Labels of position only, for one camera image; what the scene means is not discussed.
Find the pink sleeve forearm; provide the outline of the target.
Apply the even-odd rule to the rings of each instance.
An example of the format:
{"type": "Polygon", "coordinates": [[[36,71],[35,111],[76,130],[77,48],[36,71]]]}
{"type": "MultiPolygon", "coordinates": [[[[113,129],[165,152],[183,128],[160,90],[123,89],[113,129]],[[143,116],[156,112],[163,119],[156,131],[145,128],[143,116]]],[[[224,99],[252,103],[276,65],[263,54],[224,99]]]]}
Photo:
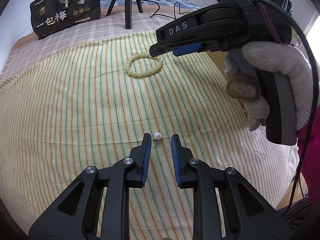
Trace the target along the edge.
{"type": "MultiPolygon", "coordinates": [[[[297,138],[300,157],[306,140],[310,112],[311,103],[299,103],[297,105],[297,138]]],[[[319,106],[316,110],[301,172],[308,186],[310,207],[313,209],[319,203],[319,106]]]]}

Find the white knit gloved hand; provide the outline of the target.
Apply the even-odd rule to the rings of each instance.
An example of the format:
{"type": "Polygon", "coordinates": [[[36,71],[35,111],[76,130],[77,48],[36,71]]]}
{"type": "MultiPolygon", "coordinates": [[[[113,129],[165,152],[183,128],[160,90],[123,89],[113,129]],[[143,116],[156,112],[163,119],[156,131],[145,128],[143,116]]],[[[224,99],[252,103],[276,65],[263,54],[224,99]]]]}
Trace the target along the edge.
{"type": "MultiPolygon", "coordinates": [[[[266,72],[280,72],[289,77],[295,108],[299,103],[312,104],[312,70],[301,51],[292,46],[272,42],[250,42],[241,49],[245,60],[253,67],[266,72]]],[[[240,73],[240,64],[227,55],[224,58],[225,74],[229,78],[227,93],[244,102],[250,131],[255,131],[267,119],[270,107],[258,92],[257,85],[248,75],[240,73]]]]}

